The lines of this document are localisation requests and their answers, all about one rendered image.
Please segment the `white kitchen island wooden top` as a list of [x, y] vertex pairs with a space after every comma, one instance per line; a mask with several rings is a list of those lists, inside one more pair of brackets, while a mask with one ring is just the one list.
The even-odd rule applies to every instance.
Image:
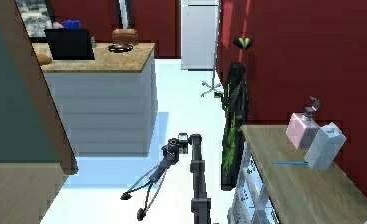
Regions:
[[158, 110], [153, 43], [93, 60], [55, 60], [41, 67], [74, 153], [146, 157]]

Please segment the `brown wooden door frame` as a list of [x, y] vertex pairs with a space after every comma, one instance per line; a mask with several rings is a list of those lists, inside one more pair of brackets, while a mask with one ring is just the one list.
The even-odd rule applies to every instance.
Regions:
[[14, 0], [0, 0], [0, 163], [76, 159]]

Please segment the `pink soap dispenser bottle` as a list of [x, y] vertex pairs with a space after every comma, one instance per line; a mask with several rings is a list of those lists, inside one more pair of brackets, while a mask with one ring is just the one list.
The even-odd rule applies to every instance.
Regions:
[[313, 104], [307, 106], [303, 113], [293, 113], [287, 126], [286, 135], [296, 149], [309, 148], [320, 128], [313, 119], [313, 113], [320, 108], [320, 101], [315, 97], [310, 99]]

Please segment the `white square box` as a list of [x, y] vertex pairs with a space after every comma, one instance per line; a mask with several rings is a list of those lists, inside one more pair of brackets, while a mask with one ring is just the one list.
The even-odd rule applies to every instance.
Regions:
[[327, 170], [345, 141], [346, 137], [335, 123], [324, 125], [318, 130], [304, 161], [312, 170]]

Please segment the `black green bicycle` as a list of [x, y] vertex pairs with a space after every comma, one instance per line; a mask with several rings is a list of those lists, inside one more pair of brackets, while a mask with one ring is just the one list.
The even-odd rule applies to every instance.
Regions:
[[226, 124], [222, 140], [221, 189], [236, 187], [243, 154], [244, 137], [241, 126], [247, 123], [249, 99], [245, 79], [246, 68], [241, 60], [231, 62], [224, 93], [221, 97]]

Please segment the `black open laptop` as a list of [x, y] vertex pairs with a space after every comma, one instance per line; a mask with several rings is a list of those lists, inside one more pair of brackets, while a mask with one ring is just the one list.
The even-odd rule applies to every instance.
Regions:
[[54, 60], [95, 59], [87, 29], [45, 29], [45, 35]]

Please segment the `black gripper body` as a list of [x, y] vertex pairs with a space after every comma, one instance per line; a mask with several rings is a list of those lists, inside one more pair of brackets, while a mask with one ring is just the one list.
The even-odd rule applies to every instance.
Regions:
[[179, 161], [179, 141], [176, 138], [168, 140], [168, 144], [162, 147], [163, 159], [149, 177], [152, 183], [157, 183], [163, 173]]

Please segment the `brown round pot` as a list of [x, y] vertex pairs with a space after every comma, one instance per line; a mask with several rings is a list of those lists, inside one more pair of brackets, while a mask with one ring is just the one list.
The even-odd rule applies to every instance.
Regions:
[[112, 44], [108, 46], [110, 52], [131, 51], [139, 44], [138, 31], [135, 29], [115, 29], [112, 32]]

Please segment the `blue pen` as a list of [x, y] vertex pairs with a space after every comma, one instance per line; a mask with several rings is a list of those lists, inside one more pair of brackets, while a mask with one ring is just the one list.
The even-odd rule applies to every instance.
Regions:
[[276, 165], [292, 165], [292, 166], [307, 166], [308, 162], [306, 162], [306, 161], [276, 161], [273, 164], [276, 164]]

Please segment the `wooden table white frame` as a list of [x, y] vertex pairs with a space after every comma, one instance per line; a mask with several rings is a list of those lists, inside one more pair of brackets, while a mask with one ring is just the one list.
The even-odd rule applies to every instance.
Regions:
[[336, 165], [327, 170], [276, 165], [303, 161], [285, 125], [243, 125], [243, 156], [229, 224], [367, 224], [367, 198]]

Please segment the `grey coat stand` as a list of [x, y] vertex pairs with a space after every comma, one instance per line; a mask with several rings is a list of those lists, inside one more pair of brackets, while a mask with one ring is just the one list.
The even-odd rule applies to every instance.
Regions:
[[218, 77], [217, 75], [217, 53], [218, 53], [218, 39], [219, 39], [219, 32], [220, 32], [220, 23], [221, 23], [221, 11], [222, 11], [222, 1], [218, 1], [217, 6], [217, 16], [216, 16], [216, 30], [215, 30], [215, 51], [214, 51], [214, 61], [213, 61], [213, 70], [212, 70], [212, 77], [211, 82], [208, 83], [207, 81], [203, 81], [202, 85], [207, 88], [206, 91], [204, 91], [201, 94], [201, 97], [204, 97], [205, 95], [213, 92], [214, 94], [221, 94], [221, 91], [218, 91], [218, 88], [221, 86], [220, 83], [216, 84], [215, 80]]

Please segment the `brown bread loaf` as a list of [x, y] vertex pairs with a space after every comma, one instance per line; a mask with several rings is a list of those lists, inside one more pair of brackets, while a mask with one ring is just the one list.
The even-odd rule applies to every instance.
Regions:
[[52, 58], [47, 55], [37, 54], [36, 57], [40, 66], [52, 63]]

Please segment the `white fridge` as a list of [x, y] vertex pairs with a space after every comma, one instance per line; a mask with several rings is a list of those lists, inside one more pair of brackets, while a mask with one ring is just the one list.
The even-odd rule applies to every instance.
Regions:
[[181, 0], [181, 66], [212, 70], [219, 0]]

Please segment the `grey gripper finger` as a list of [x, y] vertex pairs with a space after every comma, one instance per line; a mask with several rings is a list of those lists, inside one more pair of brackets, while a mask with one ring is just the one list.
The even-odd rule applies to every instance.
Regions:
[[157, 190], [155, 191], [155, 194], [153, 196], [150, 196], [150, 192], [151, 192], [151, 188], [155, 184], [151, 187], [145, 187], [145, 188], [147, 188], [147, 193], [146, 193], [146, 198], [145, 198], [145, 205], [142, 208], [140, 208], [137, 212], [137, 220], [138, 221], [142, 221], [146, 217], [146, 214], [147, 214], [148, 210], [153, 205], [153, 203], [154, 203], [155, 199], [157, 198], [157, 196], [160, 192], [160, 189], [161, 189], [161, 187], [164, 183], [166, 173], [167, 173], [167, 171], [165, 171], [165, 173], [162, 175], [159, 182], [156, 183], [158, 185], [158, 187], [157, 187]]
[[[162, 175], [165, 173], [164, 168], [160, 168], [159, 166], [155, 166], [143, 174], [126, 192], [124, 192], [121, 196], [121, 200], [129, 200], [131, 198], [131, 193], [138, 191], [145, 187], [151, 187], [154, 184], [158, 183]], [[144, 184], [141, 184], [142, 180], [148, 178], [148, 181]]]

